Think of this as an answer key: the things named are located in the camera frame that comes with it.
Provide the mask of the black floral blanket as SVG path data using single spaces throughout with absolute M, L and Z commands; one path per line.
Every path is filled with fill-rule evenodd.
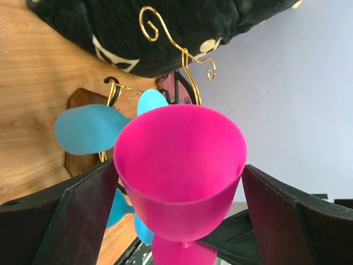
M 288 0 L 27 1 L 43 22 L 86 52 L 147 78 L 201 58 L 294 5 Z

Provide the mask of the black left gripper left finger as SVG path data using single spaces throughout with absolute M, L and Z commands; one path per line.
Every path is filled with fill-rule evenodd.
M 119 176 L 108 160 L 1 205 L 1 264 L 96 264 Z

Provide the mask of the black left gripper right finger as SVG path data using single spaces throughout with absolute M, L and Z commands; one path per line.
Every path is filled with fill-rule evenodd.
M 352 209 L 247 165 L 247 209 L 201 239 L 230 264 L 351 264 Z

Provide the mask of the magenta plastic wine glass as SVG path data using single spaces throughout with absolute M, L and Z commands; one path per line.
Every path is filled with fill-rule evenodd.
M 113 160 L 132 206 L 153 232 L 155 264 L 214 264 L 199 243 L 223 221 L 247 160 L 225 115 L 197 105 L 146 112 L 117 138 Z

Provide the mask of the blue wine glass rear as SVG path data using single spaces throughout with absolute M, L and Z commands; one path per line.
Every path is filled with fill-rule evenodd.
M 127 124 L 132 121 L 113 107 L 90 104 L 61 113 L 55 122 L 55 137 L 73 155 L 100 153 L 114 147 Z

